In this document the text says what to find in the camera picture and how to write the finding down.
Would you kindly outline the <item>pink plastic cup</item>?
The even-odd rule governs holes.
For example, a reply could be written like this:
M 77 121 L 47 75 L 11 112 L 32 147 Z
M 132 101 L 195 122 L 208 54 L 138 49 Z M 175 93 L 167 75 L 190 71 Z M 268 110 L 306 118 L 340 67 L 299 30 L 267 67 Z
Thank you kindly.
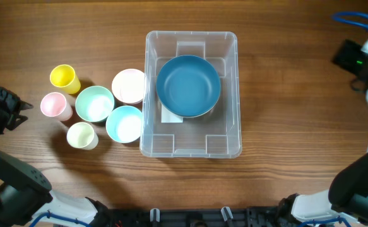
M 59 121 L 67 121 L 73 115 L 71 105 L 62 93 L 52 92 L 45 95 L 40 103 L 41 112 Z

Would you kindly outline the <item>yellow plastic cup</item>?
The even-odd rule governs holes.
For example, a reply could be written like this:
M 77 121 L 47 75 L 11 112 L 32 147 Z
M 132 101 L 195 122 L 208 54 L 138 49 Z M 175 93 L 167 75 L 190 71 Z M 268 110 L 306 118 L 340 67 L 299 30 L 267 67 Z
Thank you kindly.
M 70 95 L 79 92 L 81 88 L 74 68 L 67 64 L 59 65 L 51 71 L 50 82 Z

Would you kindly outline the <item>dark blue bowl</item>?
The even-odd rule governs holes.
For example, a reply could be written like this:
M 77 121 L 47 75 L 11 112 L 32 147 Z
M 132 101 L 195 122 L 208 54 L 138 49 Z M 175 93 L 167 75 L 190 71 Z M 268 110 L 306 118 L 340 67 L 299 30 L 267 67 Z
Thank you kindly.
M 221 90 L 215 68 L 195 55 L 182 55 L 167 61 L 156 81 L 157 95 L 163 106 L 187 118 L 209 112 L 217 104 Z

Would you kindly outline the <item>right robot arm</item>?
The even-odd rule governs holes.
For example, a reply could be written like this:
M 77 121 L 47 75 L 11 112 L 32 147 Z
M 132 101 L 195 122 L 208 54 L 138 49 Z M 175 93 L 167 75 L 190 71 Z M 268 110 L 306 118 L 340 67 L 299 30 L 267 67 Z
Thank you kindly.
M 359 45 L 345 40 L 333 64 L 354 74 L 364 84 L 368 104 L 368 42 Z M 275 213 L 277 226 L 368 226 L 368 147 L 357 161 L 342 170 L 328 190 L 283 199 Z

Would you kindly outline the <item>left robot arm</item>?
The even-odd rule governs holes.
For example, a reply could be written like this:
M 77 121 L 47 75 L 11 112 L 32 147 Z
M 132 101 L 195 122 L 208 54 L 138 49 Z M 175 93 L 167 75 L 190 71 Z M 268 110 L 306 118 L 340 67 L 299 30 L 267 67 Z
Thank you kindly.
M 6 88 L 0 87 L 0 134 L 27 120 L 20 115 L 31 109 Z M 118 224 L 114 213 L 99 201 L 71 197 L 52 189 L 48 179 L 35 167 L 0 151 L 0 226 L 106 226 Z

